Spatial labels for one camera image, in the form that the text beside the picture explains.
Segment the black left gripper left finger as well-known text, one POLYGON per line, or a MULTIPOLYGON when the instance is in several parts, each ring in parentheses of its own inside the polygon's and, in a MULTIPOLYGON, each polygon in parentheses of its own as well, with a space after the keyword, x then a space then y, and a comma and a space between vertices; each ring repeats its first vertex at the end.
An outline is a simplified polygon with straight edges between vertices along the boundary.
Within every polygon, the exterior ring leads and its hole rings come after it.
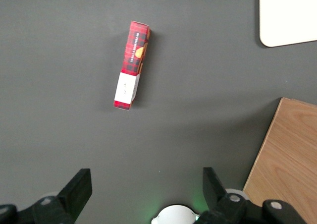
POLYGON ((91 170, 80 169, 57 195, 39 199, 19 211, 14 204, 0 206, 2 224, 74 224, 92 195, 91 170))

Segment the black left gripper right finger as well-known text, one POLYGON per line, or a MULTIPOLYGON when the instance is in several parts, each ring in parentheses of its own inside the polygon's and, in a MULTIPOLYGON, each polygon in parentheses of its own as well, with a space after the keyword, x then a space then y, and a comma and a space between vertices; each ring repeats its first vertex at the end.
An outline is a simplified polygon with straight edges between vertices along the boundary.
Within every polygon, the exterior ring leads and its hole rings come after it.
POLYGON ((203 195, 208 210, 196 224, 305 224, 287 202, 269 199, 257 206, 241 194, 227 192, 213 168, 203 168, 203 195))

